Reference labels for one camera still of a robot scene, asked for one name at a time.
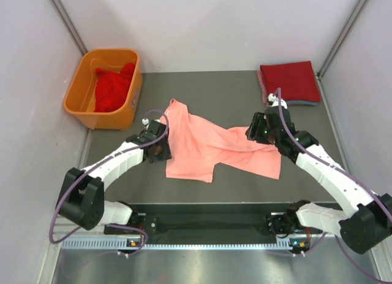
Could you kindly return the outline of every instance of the metal corner post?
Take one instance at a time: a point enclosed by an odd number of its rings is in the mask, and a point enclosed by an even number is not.
[[[72,23],[70,17],[68,16],[68,13],[64,8],[61,0],[50,0],[50,1],[53,4],[53,7],[55,8],[57,14],[59,15],[61,21],[64,23],[64,26],[67,28],[69,35],[71,36],[76,46],[80,50],[80,53],[82,55],[86,54],[88,52],[86,45],[83,43],[81,37],[79,36],[79,33],[76,30],[74,24]]]
[[[348,34],[350,33],[356,21],[358,20],[360,14],[362,13],[368,1],[369,0],[358,0],[357,3],[355,4],[355,7],[351,12],[351,15],[349,16],[348,20],[345,22],[345,25],[341,33],[337,37],[334,45],[332,46],[331,51],[328,53],[328,56],[326,57],[324,63],[322,64],[320,71],[317,73],[320,79],[322,79],[323,76],[325,75],[325,72],[328,70],[330,64],[332,63],[332,60],[335,58],[335,55],[337,54],[340,47],[346,40]]]

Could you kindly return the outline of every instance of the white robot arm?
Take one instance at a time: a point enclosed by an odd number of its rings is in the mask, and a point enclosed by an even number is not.
[[[279,115],[279,100],[274,95],[268,96],[271,105],[265,113],[255,113],[252,124],[247,131],[248,140],[263,144],[274,144],[279,152],[293,163],[308,172],[328,191],[341,207],[335,210],[321,207],[310,201],[299,201],[292,204],[280,220],[279,229],[286,233],[294,233],[305,227],[313,227],[335,234],[357,253],[365,253],[373,246],[392,234],[392,226],[384,212],[375,203],[370,194],[356,182],[338,172],[343,171],[307,131],[295,130],[291,122],[287,104],[281,100],[285,124],[295,140],[307,152],[328,162],[328,165],[314,159],[303,152],[288,136]],[[391,212],[392,198],[389,194],[379,197],[380,201]]]
[[[81,170],[72,168],[67,172],[57,203],[85,171],[94,168],[72,190],[59,210],[60,215],[86,230],[110,223],[126,225],[132,217],[138,216],[126,203],[105,201],[104,193],[117,178],[146,159],[154,163],[172,157],[167,140],[168,132],[160,141],[144,146],[165,134],[166,125],[151,121],[145,126],[141,134],[127,138],[119,148],[99,162]]]

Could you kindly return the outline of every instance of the metal frame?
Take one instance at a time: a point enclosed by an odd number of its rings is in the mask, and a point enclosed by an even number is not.
[[[67,28],[70,36],[73,38],[73,41],[75,42],[77,48],[80,50],[80,53],[82,55],[86,54],[88,52],[86,45],[84,44],[83,40],[79,36],[74,24],[72,23],[72,20],[70,19],[66,9],[64,8],[61,0],[50,0],[53,7],[55,8],[56,12],[58,13],[60,19],[64,23],[64,26]],[[344,144],[341,140],[341,134],[338,129],[338,126],[336,124],[336,118],[334,117],[333,110],[331,109],[330,102],[325,95],[325,92],[323,90],[323,84],[321,82],[322,77],[328,70],[330,64],[332,63],[334,57],[338,53],[340,47],[346,40],[347,36],[349,35],[350,31],[352,30],[354,24],[357,22],[360,14],[362,13],[364,7],[368,3],[369,0],[358,0],[356,3],[352,13],[350,14],[348,20],[346,21],[341,33],[339,34],[339,37],[336,39],[331,51],[328,53],[328,56],[326,57],[320,71],[317,73],[317,81],[318,85],[320,88],[320,92],[323,97],[323,101],[326,106],[326,110],[328,113],[328,117],[331,123],[331,126],[333,128],[333,133],[335,136],[335,139],[337,141],[337,146],[339,148],[339,152],[342,156],[343,159],[343,164],[345,166],[345,169],[347,169],[349,172],[354,173],[353,167],[350,163],[350,160],[347,157],[347,151],[344,147]],[[83,144],[83,148],[81,151],[80,155],[80,161],[78,163],[79,168],[82,168],[85,166],[86,163],[86,158],[88,155],[89,151],[89,145],[91,143],[91,130],[87,131],[85,142]],[[74,229],[76,225],[70,223],[68,220],[64,218],[58,218],[58,221],[56,222],[55,226],[55,236],[60,236],[62,234],[66,234],[72,229]],[[77,236],[80,237],[100,237],[103,235],[104,228],[103,227],[97,227],[93,229],[92,231],[85,231],[85,230],[80,230],[77,232]],[[57,263],[57,259],[59,256],[61,246],[60,245],[52,245],[49,244],[47,247],[47,254],[45,255],[45,258],[43,260],[41,272],[39,274],[39,277],[37,279],[37,283],[39,284],[47,284],[51,283],[53,279],[53,275],[55,272],[55,267]],[[385,242],[381,243],[378,247],[375,247],[372,250],[372,254],[374,257],[374,261],[376,263],[376,268],[380,274],[380,278],[382,280],[392,280],[392,271],[391,271],[391,266],[392,266],[392,255],[389,251],[389,248]]]
[[[81,37],[79,36],[78,31],[76,30],[72,20],[70,19],[66,9],[64,8],[61,0],[50,0],[53,7],[55,8],[57,14],[59,15],[61,21],[64,23],[64,26],[67,28],[69,35],[72,37],[73,41],[75,42],[76,46],[78,47],[80,53],[85,55],[88,51],[86,45],[82,41]]]
[[[339,51],[340,47],[342,46],[343,42],[347,38],[347,36],[350,34],[351,29],[353,28],[354,24],[358,20],[359,16],[361,15],[365,5],[368,3],[369,0],[358,0],[355,4],[354,9],[351,12],[351,15],[349,16],[348,20],[346,21],[341,33],[337,37],[334,45],[332,46],[331,51],[328,53],[328,56],[326,57],[324,63],[321,66],[321,69],[317,75],[322,79],[322,77],[325,75],[326,70],[328,70],[332,60],[335,58],[335,55]]]

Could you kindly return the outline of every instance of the orange basket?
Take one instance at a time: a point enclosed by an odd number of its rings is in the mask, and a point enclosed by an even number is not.
[[[96,69],[120,72],[129,62],[135,64],[135,72],[125,103],[116,111],[95,113],[95,89],[98,82]],[[64,99],[64,108],[90,129],[125,130],[134,121],[142,82],[140,58],[135,51],[125,49],[92,50],[86,53],[80,61]]]

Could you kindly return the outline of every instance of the red cloth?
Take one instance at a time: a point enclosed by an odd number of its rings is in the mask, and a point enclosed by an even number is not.
[[[120,73],[96,69],[96,113],[118,110],[127,99],[130,82],[135,72],[135,64],[126,64]]]
[[[262,71],[267,95],[274,93],[280,87],[282,98],[286,102],[290,100],[321,102],[310,61],[282,65],[261,65],[260,70]]]

